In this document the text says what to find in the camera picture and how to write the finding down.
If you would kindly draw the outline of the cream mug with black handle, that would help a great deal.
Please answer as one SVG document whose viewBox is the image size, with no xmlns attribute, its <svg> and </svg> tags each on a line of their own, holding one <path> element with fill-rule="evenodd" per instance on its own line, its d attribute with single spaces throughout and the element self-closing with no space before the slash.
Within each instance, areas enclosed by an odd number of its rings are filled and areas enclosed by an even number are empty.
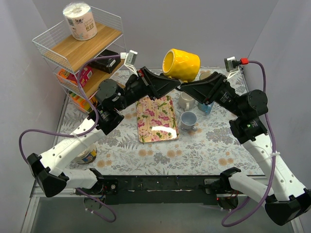
<svg viewBox="0 0 311 233">
<path fill-rule="evenodd" d="M 199 76 L 199 80 L 204 80 L 204 79 L 208 78 L 210 75 L 211 75 L 211 73 L 208 73 L 208 72 L 201 73 Z"/>
</svg>

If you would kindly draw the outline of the white grey mug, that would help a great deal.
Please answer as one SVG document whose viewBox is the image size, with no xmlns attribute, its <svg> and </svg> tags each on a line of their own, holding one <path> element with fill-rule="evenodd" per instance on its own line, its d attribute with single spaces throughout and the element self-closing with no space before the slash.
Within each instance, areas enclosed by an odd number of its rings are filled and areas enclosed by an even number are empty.
<svg viewBox="0 0 311 233">
<path fill-rule="evenodd" d="M 179 106 L 185 111 L 193 109 L 195 106 L 195 102 L 195 99 L 185 92 L 181 92 L 178 99 Z"/>
</svg>

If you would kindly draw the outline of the blue glazed mug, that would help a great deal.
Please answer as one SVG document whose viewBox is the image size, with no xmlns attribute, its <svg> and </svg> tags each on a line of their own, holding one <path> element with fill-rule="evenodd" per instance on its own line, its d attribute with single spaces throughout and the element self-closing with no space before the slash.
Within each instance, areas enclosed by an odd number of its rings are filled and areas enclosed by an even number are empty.
<svg viewBox="0 0 311 233">
<path fill-rule="evenodd" d="M 209 115 L 211 113 L 214 102 L 210 104 L 198 103 L 198 109 L 202 111 L 205 115 Z"/>
</svg>

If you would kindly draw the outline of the yellow mug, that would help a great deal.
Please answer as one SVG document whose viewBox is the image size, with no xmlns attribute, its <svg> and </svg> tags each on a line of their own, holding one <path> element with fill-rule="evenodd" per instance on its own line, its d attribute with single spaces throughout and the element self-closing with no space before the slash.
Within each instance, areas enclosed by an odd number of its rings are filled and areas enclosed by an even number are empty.
<svg viewBox="0 0 311 233">
<path fill-rule="evenodd" d="M 200 57 L 187 51 L 170 49 L 162 63 L 166 77 L 189 83 L 195 80 L 201 66 Z"/>
</svg>

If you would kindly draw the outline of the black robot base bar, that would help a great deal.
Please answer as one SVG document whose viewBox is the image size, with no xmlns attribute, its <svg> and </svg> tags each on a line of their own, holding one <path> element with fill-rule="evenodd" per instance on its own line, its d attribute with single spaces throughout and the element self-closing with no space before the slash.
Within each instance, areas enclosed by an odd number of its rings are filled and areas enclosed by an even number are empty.
<svg viewBox="0 0 311 233">
<path fill-rule="evenodd" d="M 82 191 L 108 205 L 202 203 L 230 209 L 239 203 L 238 191 L 221 186 L 219 175 L 101 175 Z"/>
</svg>

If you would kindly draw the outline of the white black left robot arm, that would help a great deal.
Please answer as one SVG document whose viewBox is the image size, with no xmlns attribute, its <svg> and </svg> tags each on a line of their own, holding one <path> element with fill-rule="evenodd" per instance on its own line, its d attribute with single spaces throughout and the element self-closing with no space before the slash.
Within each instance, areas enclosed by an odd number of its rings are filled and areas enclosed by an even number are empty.
<svg viewBox="0 0 311 233">
<path fill-rule="evenodd" d="M 67 165 L 120 124 L 124 118 L 121 110 L 145 96 L 151 100 L 159 99 L 180 84 L 179 80 L 156 75 L 145 67 L 131 75 L 124 88 L 112 79 L 102 81 L 95 94 L 98 106 L 81 125 L 48 151 L 40 155 L 32 153 L 27 158 L 45 196 L 54 197 L 65 188 L 84 188 L 92 194 L 99 194 L 104 187 L 99 172 L 67 169 Z"/>
</svg>

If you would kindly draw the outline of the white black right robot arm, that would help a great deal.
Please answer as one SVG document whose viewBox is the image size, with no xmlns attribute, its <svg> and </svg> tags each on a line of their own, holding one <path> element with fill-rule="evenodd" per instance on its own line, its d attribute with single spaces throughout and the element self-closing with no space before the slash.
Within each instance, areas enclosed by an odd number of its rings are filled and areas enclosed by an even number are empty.
<svg viewBox="0 0 311 233">
<path fill-rule="evenodd" d="M 275 139 L 259 118 L 268 112 L 263 91 L 256 89 L 238 95 L 226 76 L 218 72 L 204 80 L 183 83 L 180 89 L 199 103 L 216 102 L 237 117 L 229 122 L 233 136 L 269 179 L 268 185 L 264 185 L 233 167 L 223 171 L 208 188 L 226 193 L 237 190 L 247 195 L 264 206 L 269 218 L 279 226 L 310 210 L 311 191 L 285 164 L 276 150 Z"/>
</svg>

